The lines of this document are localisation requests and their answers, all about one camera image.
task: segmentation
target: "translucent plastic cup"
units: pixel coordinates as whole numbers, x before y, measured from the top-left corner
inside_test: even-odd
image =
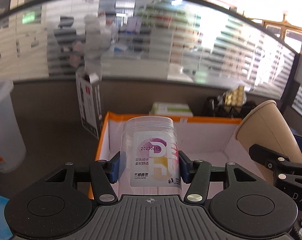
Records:
[[[0,172],[3,173],[15,170],[26,152],[12,106],[12,89],[11,80],[0,79]]]
[[[173,121],[161,116],[128,120],[122,134],[118,197],[182,194]]]

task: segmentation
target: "metal screw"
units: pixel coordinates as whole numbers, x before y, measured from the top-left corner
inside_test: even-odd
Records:
[[[285,179],[286,177],[287,177],[287,176],[286,176],[285,174],[279,174],[279,175],[278,175],[278,178],[279,178],[279,179]]]
[[[199,194],[190,194],[187,196],[187,199],[192,202],[198,202],[202,200],[202,196]]]
[[[115,197],[111,194],[103,194],[99,197],[99,199],[103,202],[110,202],[115,199]]]

